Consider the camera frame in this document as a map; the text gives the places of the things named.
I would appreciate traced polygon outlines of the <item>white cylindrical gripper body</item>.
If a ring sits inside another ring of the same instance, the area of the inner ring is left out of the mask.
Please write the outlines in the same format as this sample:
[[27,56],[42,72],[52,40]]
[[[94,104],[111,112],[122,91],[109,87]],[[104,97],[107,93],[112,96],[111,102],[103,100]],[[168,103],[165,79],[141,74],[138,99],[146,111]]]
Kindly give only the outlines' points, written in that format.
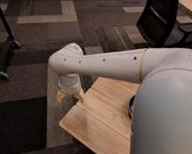
[[79,74],[59,75],[59,89],[70,96],[77,94],[82,88]]

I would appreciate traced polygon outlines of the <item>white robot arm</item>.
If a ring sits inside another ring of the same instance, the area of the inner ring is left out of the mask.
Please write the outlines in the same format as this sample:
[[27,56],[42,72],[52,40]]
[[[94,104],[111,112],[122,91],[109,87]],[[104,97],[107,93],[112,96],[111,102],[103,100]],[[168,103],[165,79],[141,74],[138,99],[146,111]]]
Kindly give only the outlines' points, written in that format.
[[69,43],[49,57],[63,93],[77,94],[82,74],[134,82],[131,154],[192,154],[192,49],[82,51]]

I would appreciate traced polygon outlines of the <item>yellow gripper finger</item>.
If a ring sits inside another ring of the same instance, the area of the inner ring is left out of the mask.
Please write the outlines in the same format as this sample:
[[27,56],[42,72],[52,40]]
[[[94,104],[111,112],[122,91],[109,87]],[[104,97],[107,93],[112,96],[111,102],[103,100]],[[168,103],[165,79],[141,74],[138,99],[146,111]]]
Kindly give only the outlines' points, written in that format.
[[63,93],[61,93],[61,92],[57,92],[56,93],[56,101],[59,103],[59,102],[61,102],[62,101],[62,99],[63,99]]
[[81,101],[82,103],[84,102],[84,94],[83,93],[79,92],[78,98],[79,98],[79,101]]

